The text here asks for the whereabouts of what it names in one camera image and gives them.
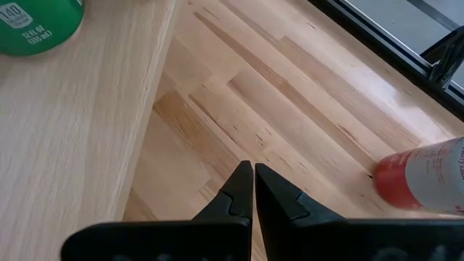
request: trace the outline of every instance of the light wood surface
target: light wood surface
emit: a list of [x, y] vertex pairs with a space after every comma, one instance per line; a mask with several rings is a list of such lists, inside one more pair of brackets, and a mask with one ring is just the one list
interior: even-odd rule
[[0, 57], [0, 260], [122, 218], [181, 2], [89, 0], [63, 46]]
[[[240, 160], [349, 218], [431, 218], [372, 186], [383, 157], [464, 124], [305, 0], [190, 0], [175, 29], [125, 220], [195, 216]], [[257, 216], [253, 259], [265, 260]]]

